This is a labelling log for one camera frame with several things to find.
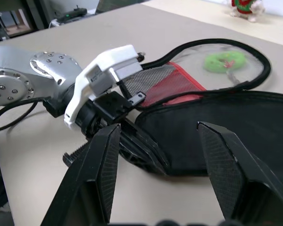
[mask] green ring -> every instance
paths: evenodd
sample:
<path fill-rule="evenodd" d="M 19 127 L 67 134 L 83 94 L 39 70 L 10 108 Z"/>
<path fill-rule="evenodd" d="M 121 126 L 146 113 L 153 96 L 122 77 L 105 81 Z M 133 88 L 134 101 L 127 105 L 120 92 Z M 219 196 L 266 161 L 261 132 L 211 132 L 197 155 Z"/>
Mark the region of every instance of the green ring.
<path fill-rule="evenodd" d="M 205 58 L 204 68 L 209 72 L 226 73 L 229 68 L 225 67 L 225 61 L 235 61 L 230 70 L 236 70 L 245 65 L 245 55 L 238 51 L 228 51 L 224 53 L 211 54 Z"/>

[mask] red and white toy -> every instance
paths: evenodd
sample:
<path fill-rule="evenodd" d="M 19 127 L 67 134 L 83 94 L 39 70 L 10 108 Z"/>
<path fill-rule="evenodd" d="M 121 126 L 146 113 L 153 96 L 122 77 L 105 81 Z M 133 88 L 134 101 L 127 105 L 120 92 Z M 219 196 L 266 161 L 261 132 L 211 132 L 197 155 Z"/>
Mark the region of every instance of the red and white toy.
<path fill-rule="evenodd" d="M 265 12 L 262 0 L 229 0 L 229 5 L 231 16 L 243 17 L 252 23 Z"/>

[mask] black cable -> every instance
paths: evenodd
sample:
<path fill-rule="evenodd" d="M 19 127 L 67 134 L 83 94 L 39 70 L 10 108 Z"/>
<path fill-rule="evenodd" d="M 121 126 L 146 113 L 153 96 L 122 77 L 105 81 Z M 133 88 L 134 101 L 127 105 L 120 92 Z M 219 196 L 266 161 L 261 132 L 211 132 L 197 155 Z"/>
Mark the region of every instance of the black cable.
<path fill-rule="evenodd" d="M 8 106 L 5 106 L 4 108 L 2 108 L 0 110 L 0 117 L 5 113 L 7 112 L 8 110 L 10 109 L 13 109 L 15 107 L 19 107 L 19 106 L 23 106 L 23 105 L 27 105 L 27 104 L 31 104 L 33 103 L 33 105 L 24 113 L 22 114 L 20 117 L 18 117 L 17 119 L 15 119 L 14 121 L 12 121 L 11 123 L 5 125 L 5 126 L 2 126 L 0 127 L 0 131 L 2 130 L 5 130 L 11 126 L 14 126 L 16 125 L 17 123 L 19 123 L 21 120 L 23 120 L 30 112 L 33 111 L 33 109 L 37 106 L 38 102 L 41 102 L 43 101 L 43 97 L 39 97 L 39 98 L 32 98 L 32 99 L 28 99 L 28 100 L 23 100 L 23 101 L 20 101 L 20 102 L 14 102 L 14 103 L 11 103 L 9 104 Z"/>

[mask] table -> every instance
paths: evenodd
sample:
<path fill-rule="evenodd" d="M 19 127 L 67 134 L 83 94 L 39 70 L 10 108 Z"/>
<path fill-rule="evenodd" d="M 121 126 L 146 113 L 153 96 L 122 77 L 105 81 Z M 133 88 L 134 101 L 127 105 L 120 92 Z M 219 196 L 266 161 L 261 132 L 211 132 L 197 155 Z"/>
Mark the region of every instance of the table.
<path fill-rule="evenodd" d="M 199 20 L 189 18 L 198 17 L 195 12 L 204 6 L 206 11 L 215 11 L 219 5 L 199 0 L 194 0 L 194 4 L 188 0 L 164 0 L 163 11 L 156 5 L 161 2 L 154 0 L 145 5 L 114 10 L 1 42 L 0 45 L 62 52 L 73 56 L 81 67 L 85 67 L 109 48 L 133 44 L 136 51 L 147 53 L 147 61 L 152 61 L 185 42 L 220 38 L 222 34 L 222 38 L 240 40 L 263 51 L 273 62 L 274 72 L 258 89 L 283 92 L 283 56 L 274 54 L 283 53 L 283 45 L 202 23 L 201 20 L 206 20 L 204 16 L 199 15 Z M 173 9 L 177 14 L 190 10 L 191 15 L 166 12 L 166 6 L 170 11 L 172 6 L 177 6 Z M 218 15 L 218 19 L 211 18 L 210 23 L 227 20 L 222 11 Z M 236 23 L 241 24 L 245 32 L 246 27 L 251 27 L 247 21 Z M 25 109 L 8 112 L 0 124 L 16 118 Z M 36 226 L 41 223 L 67 170 L 62 154 L 72 152 L 83 143 L 83 135 L 68 130 L 62 118 L 53 119 L 41 104 L 20 124 L 0 132 L 0 166 L 16 225 Z M 120 158 L 111 222 L 153 225 L 161 219 L 173 219 L 180 224 L 215 225 L 220 222 L 222 212 L 209 179 L 158 178 Z"/>

